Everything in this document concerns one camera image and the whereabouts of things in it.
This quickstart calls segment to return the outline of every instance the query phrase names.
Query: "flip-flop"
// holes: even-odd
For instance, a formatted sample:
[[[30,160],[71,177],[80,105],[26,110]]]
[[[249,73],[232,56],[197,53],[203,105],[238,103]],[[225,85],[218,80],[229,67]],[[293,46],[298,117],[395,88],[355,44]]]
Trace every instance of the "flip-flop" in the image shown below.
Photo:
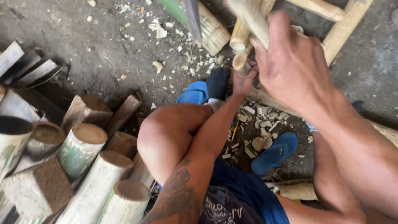
[[[197,81],[188,86],[185,92],[178,97],[176,103],[192,103],[192,104],[203,104],[208,100],[209,95],[207,93],[206,83],[203,81]]]
[[[258,175],[263,175],[272,167],[281,166],[296,150],[298,144],[295,134],[291,132],[282,134],[271,147],[253,160],[252,170]]]

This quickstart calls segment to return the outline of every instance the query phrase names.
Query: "hand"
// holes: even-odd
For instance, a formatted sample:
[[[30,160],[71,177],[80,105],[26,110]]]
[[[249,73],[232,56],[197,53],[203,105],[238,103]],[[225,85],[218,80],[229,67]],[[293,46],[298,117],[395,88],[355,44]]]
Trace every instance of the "hand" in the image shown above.
[[[260,83],[306,119],[319,106],[333,106],[331,97],[342,93],[332,83],[319,39],[293,31],[285,11],[270,14],[269,30],[268,52],[258,40],[254,43]]]
[[[246,97],[253,88],[253,80],[258,74],[258,67],[254,66],[247,76],[241,76],[234,72],[234,91],[233,94]]]

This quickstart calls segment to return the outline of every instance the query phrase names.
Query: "ground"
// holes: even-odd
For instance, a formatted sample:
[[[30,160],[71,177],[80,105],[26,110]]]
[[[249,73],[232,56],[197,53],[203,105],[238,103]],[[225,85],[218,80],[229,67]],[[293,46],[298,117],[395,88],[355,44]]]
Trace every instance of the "ground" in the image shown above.
[[[145,117],[152,111],[152,103],[158,107],[172,104],[190,83],[206,79],[210,64],[201,66],[195,75],[181,68],[188,65],[196,70],[197,63],[209,57],[205,50],[200,52],[197,46],[189,44],[188,31],[157,1],[150,6],[144,0],[96,2],[91,7],[85,0],[0,0],[0,50],[18,40],[24,49],[35,48],[63,66],[62,73],[37,88],[63,110],[68,109],[75,94],[98,96],[115,109],[129,94],[138,91],[143,105],[137,115]],[[327,2],[344,8],[347,0]],[[124,4],[130,9],[121,12]],[[235,17],[221,0],[204,0],[203,4],[232,32]],[[396,7],[395,0],[375,1],[330,72],[350,101],[365,102],[363,116],[398,129],[398,25],[390,18]],[[309,11],[278,0],[274,9],[281,8],[289,11],[292,23],[301,25],[306,35],[323,39],[333,26]],[[167,37],[156,39],[155,32],[148,28],[155,19],[168,31]],[[175,23],[174,27],[164,26],[166,22]],[[183,37],[176,34],[176,28],[184,32]],[[185,53],[197,60],[188,63]],[[211,58],[220,55],[225,56],[224,64],[231,64],[233,54],[228,45]],[[156,74],[153,61],[164,64],[160,74]],[[275,132],[296,133],[300,145],[281,169],[273,169],[263,177],[266,181],[312,177],[314,157],[312,144],[307,140],[308,128],[301,118],[291,117],[288,122],[293,128],[280,125]],[[239,141],[259,136],[253,123],[243,136],[238,136]],[[134,116],[124,129],[137,136],[137,124]],[[305,157],[298,157],[302,152]],[[244,161],[246,166],[240,168],[250,172],[250,159],[246,157]]]

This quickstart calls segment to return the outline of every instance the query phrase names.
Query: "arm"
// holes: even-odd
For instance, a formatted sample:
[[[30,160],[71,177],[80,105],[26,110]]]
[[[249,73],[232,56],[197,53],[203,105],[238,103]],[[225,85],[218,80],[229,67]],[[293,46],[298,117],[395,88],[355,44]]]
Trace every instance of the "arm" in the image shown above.
[[[253,86],[257,68],[246,77],[234,74],[234,93],[193,138],[187,154],[167,179],[148,213],[147,223],[197,223],[213,173],[214,161],[224,147],[232,119]]]
[[[277,100],[316,126],[360,201],[398,218],[398,150],[351,107],[333,84],[317,38],[298,36],[287,13],[270,16],[267,52],[256,42],[260,81]]]

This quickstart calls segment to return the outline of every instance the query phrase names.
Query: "tattoo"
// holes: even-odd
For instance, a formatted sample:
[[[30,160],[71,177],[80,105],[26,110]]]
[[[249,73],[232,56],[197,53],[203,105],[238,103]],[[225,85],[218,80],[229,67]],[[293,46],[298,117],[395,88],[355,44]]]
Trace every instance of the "tattoo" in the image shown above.
[[[187,186],[191,178],[188,167],[190,160],[180,162],[164,184],[153,209],[148,213],[142,224],[178,214],[178,223],[197,223],[202,208],[194,188]]]

